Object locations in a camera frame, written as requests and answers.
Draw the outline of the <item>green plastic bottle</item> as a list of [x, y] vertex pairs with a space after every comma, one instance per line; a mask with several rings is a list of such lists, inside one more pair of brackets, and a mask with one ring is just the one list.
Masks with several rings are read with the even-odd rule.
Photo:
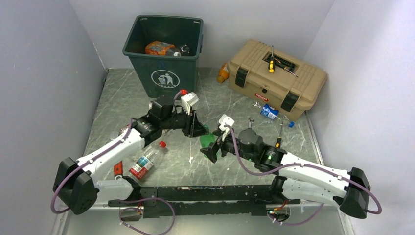
[[208, 147], [210, 143], [218, 142], [221, 143], [221, 137], [209, 132], [207, 135], [203, 135], [199, 138], [201, 148]]

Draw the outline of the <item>blue label bottle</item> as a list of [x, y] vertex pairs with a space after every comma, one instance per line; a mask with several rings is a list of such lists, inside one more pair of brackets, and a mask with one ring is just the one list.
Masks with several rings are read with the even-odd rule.
[[285, 115], [283, 115], [280, 110], [272, 107], [269, 104], [261, 104], [257, 101], [252, 103], [253, 107], [256, 107], [257, 109], [259, 109], [259, 113], [270, 119], [271, 121], [274, 121], [276, 119], [280, 120], [283, 124], [287, 124], [287, 126], [289, 128], [293, 128], [295, 125], [295, 122], [290, 121]]

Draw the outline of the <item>clear bottle red cap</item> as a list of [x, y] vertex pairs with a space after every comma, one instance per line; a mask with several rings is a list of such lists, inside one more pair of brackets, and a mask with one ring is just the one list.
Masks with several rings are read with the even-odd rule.
[[163, 161], [167, 153], [166, 147], [167, 144], [164, 141], [151, 145], [131, 166], [129, 169], [131, 175], [137, 180], [145, 178], [151, 168]]

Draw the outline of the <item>tall orange drink bottle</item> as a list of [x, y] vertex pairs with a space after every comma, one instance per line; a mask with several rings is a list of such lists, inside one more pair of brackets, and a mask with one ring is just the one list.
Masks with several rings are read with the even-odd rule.
[[145, 49], [145, 54], [162, 55], [162, 56], [181, 56], [181, 51], [175, 45], [161, 41], [154, 41], [149, 43]]

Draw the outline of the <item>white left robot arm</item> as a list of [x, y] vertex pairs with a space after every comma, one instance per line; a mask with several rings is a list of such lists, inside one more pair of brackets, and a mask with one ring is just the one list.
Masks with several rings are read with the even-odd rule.
[[127, 129], [111, 142], [77, 160], [70, 157], [62, 160], [52, 188], [51, 211], [60, 214], [71, 210], [78, 215], [97, 201], [123, 200], [129, 206], [137, 204], [141, 192], [132, 180], [121, 177], [104, 181], [102, 178], [111, 167], [160, 138], [164, 130], [180, 129], [190, 138], [208, 132], [192, 107], [198, 102], [198, 96], [191, 92], [177, 97], [181, 100], [180, 111], [175, 98], [158, 97], [150, 102], [145, 115], [131, 118]]

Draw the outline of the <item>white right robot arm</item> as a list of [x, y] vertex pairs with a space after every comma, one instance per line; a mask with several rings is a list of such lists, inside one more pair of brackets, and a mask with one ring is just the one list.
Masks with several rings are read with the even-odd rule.
[[270, 198], [275, 203], [284, 200], [303, 199], [336, 206], [341, 212], [364, 219], [370, 212], [371, 186], [362, 169], [340, 170], [315, 164], [289, 153], [275, 145], [266, 144], [251, 128], [243, 130], [239, 137], [234, 133], [222, 137], [222, 131], [213, 133], [213, 140], [201, 148], [201, 152], [213, 163], [233, 154], [237, 160], [254, 164], [255, 176], [275, 175], [270, 186]]

